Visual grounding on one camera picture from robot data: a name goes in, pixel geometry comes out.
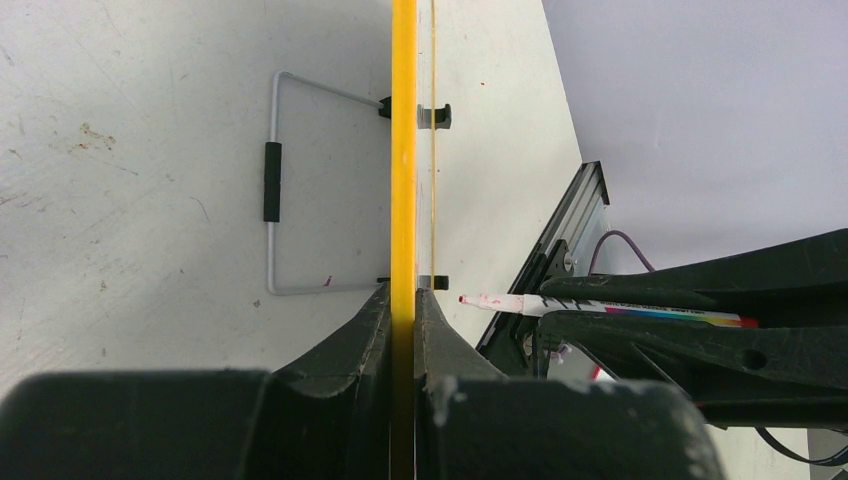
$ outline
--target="wire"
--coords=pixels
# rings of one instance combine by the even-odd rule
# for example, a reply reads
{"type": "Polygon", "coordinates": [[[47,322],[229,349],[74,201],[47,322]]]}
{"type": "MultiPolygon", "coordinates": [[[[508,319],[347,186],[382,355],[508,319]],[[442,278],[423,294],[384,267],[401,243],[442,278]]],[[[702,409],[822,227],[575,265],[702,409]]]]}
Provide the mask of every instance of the wire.
{"type": "Polygon", "coordinates": [[[848,463],[848,445],[842,448],[842,450],[834,453],[833,455],[822,458],[820,460],[811,460],[809,458],[804,458],[801,455],[789,450],[786,445],[777,441],[776,438],[772,436],[765,428],[758,427],[755,428],[757,433],[760,434],[763,440],[769,444],[769,446],[775,450],[777,450],[780,454],[791,458],[792,460],[796,460],[803,463],[808,463],[810,465],[817,465],[819,467],[839,467],[846,463],[848,463]]]}
{"type": "Polygon", "coordinates": [[[642,265],[644,265],[649,272],[653,272],[656,270],[654,266],[651,265],[651,262],[649,262],[648,259],[645,258],[645,254],[642,253],[642,250],[639,250],[639,247],[636,246],[636,242],[634,242],[632,238],[630,238],[626,233],[622,232],[621,230],[610,230],[605,234],[601,235],[601,238],[598,239],[598,243],[595,245],[595,251],[592,253],[592,261],[589,263],[589,272],[586,275],[591,275],[592,273],[594,273],[595,264],[598,263],[598,256],[601,253],[601,245],[603,245],[604,240],[613,235],[617,235],[623,238],[624,241],[627,242],[628,245],[630,245],[630,248],[633,250],[633,253],[635,253],[636,256],[639,257],[639,260],[642,262],[642,265]]]}

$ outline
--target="purple cable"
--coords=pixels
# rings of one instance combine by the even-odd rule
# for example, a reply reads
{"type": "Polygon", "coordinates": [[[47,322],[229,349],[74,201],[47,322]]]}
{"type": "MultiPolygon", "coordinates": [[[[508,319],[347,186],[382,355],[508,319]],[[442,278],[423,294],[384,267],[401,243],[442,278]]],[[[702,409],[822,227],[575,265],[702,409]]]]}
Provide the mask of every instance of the purple cable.
{"type": "Polygon", "coordinates": [[[639,260],[642,262],[642,265],[644,265],[649,272],[653,272],[654,270],[656,270],[653,265],[651,265],[651,262],[649,262],[648,259],[645,258],[645,255],[642,253],[642,250],[639,250],[639,247],[636,246],[636,242],[634,242],[632,238],[630,238],[626,233],[622,232],[621,230],[610,230],[609,232],[601,235],[601,238],[598,239],[598,243],[595,245],[595,251],[594,253],[592,253],[592,262],[589,263],[589,272],[586,273],[586,275],[591,275],[595,271],[595,264],[598,263],[598,255],[600,255],[601,253],[601,245],[603,245],[604,240],[613,235],[621,237],[622,239],[624,239],[625,242],[627,242],[628,245],[630,245],[630,248],[633,250],[633,253],[635,253],[636,256],[639,257],[639,260]]]}

